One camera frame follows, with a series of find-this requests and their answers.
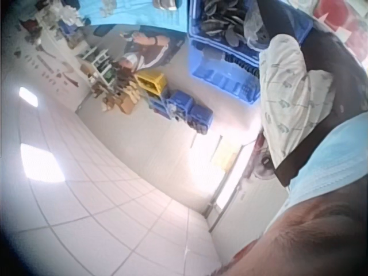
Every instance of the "red object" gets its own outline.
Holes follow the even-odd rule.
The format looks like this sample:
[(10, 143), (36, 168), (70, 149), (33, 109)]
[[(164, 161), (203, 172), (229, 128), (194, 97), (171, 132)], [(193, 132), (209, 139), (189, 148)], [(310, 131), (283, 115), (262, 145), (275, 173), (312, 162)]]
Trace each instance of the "red object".
[(334, 31), (338, 29), (338, 27), (343, 26), (348, 17), (349, 17), (349, 9), (344, 0), (320, 0), (317, 8), (315, 8), (313, 15), (317, 18), (320, 18), (327, 15), (325, 19), (325, 23)]
[(313, 15), (320, 18), (326, 14), (324, 23), (333, 31), (344, 28), (351, 32), (345, 45), (360, 62), (364, 61), (368, 56), (368, 33), (360, 15), (345, 0), (320, 0)]

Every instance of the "yellow bin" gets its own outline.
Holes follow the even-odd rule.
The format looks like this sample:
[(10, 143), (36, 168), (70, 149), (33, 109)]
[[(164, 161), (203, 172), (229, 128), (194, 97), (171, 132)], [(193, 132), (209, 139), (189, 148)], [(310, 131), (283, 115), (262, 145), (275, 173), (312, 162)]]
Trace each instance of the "yellow bin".
[(135, 73), (134, 77), (141, 88), (157, 96), (161, 95), (167, 84), (165, 75), (156, 70), (141, 71)]

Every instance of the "black strap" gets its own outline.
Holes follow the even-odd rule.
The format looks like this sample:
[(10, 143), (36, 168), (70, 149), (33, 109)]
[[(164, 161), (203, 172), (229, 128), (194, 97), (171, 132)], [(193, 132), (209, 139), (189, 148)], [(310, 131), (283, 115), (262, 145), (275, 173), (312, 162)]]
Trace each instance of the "black strap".
[(335, 112), (331, 112), (323, 121), (321, 121), (314, 130), (281, 162), (276, 168), (275, 175), (281, 182), (281, 185), (287, 187), (290, 181), (296, 177), (299, 170), (308, 162), (314, 150), (323, 141), (323, 139), (339, 124), (341, 121)]

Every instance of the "person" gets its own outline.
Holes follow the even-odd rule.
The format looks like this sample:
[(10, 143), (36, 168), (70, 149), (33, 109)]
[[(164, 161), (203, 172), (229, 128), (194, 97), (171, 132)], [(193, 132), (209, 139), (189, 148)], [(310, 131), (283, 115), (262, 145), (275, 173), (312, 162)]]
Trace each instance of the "person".
[(140, 49), (125, 53), (119, 64), (122, 68), (128, 68), (133, 73), (157, 66), (169, 50), (170, 38), (163, 35), (147, 37), (144, 33), (134, 32), (132, 40), (141, 46)]
[(241, 258), (212, 275), (367, 275), (367, 76), (333, 35), (300, 47), (284, 5), (258, 0), (270, 35), (260, 105), (289, 196)]

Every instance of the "wall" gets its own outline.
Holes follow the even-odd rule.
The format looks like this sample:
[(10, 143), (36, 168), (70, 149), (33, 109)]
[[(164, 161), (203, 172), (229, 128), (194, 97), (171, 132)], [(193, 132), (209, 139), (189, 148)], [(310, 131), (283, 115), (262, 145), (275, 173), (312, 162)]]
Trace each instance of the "wall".
[(88, 26), (83, 30), (86, 35), (86, 41), (90, 45), (98, 45), (99, 49), (109, 49), (110, 56), (116, 60), (122, 57), (127, 44), (127, 42), (120, 37), (120, 33), (139, 30), (139, 26), (118, 24), (104, 37), (98, 37), (93, 35), (96, 27), (97, 26)]
[[(252, 126), (259, 119), (259, 105), (248, 106), (189, 74), (188, 44), (170, 64), (160, 68), (171, 89), (181, 89), (213, 110), (211, 130), (247, 144), (257, 136)], [(132, 114), (118, 109), (104, 113), (101, 98), (88, 99), (78, 115), (88, 128), (126, 165), (173, 199), (201, 212), (216, 185), (211, 169), (191, 158), (195, 131), (183, 122), (169, 121), (141, 100)]]
[(212, 232), (218, 254), (227, 263), (248, 243), (259, 237), (285, 202), (287, 191), (277, 178), (262, 181), (251, 177), (231, 202)]
[[(8, 34), (17, 34), (8, 22)], [(50, 97), (5, 37), (2, 68), (1, 227), (36, 275), (199, 276), (220, 265), (205, 219), (141, 179), (77, 115)], [(26, 87), (34, 107), (18, 95)], [(51, 183), (50, 162), (27, 162), (21, 143), (48, 152), (65, 181)]]

